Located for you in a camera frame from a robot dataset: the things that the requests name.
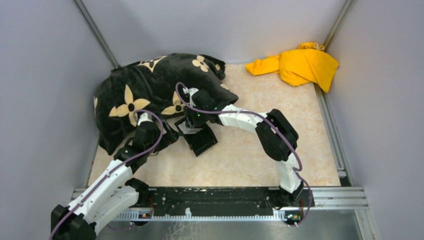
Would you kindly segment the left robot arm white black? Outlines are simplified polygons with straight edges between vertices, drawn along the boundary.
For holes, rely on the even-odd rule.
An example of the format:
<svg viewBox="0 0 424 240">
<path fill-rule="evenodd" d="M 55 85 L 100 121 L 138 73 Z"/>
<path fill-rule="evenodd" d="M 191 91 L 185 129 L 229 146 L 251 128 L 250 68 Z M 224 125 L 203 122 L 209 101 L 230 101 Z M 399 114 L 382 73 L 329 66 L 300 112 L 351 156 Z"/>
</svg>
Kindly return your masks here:
<svg viewBox="0 0 424 240">
<path fill-rule="evenodd" d="M 101 176 L 67 206 L 57 205 L 51 212 L 51 240 L 94 240 L 115 217 L 134 205 L 153 207 L 149 186 L 133 177 L 158 153 L 175 143 L 180 135 L 166 121 L 157 126 L 140 122 L 134 137 L 128 139 Z"/>
</svg>

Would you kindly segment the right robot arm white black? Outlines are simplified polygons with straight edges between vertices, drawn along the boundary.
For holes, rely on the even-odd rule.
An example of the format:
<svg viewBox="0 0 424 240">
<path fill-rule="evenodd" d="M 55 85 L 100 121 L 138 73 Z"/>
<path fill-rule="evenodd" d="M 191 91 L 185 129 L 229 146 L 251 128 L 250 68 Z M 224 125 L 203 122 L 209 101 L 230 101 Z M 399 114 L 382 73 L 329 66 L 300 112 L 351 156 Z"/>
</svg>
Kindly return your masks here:
<svg viewBox="0 0 424 240">
<path fill-rule="evenodd" d="M 295 206 L 301 200 L 304 181 L 296 175 L 302 169 L 296 153 L 299 135 L 280 110 L 246 110 L 229 102 L 217 102 L 203 89 L 183 87 L 182 93 L 180 100 L 189 98 L 189 102 L 183 102 L 184 119 L 175 126 L 196 156 L 218 142 L 209 123 L 255 133 L 264 152 L 277 162 L 283 203 Z"/>
</svg>

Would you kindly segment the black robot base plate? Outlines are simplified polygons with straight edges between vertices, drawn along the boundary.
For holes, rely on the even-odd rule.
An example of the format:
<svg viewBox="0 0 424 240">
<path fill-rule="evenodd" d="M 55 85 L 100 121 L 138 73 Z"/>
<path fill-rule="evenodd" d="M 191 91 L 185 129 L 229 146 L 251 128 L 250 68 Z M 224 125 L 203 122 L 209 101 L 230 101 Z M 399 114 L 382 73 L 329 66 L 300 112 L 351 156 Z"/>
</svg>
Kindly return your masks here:
<svg viewBox="0 0 424 240">
<path fill-rule="evenodd" d="M 283 223 L 294 227 L 314 207 L 312 190 L 303 187 L 298 200 L 288 201 L 279 187 L 151 187 L 144 190 L 135 207 L 146 208 L 142 217 L 183 216 L 270 216 L 285 211 Z"/>
</svg>

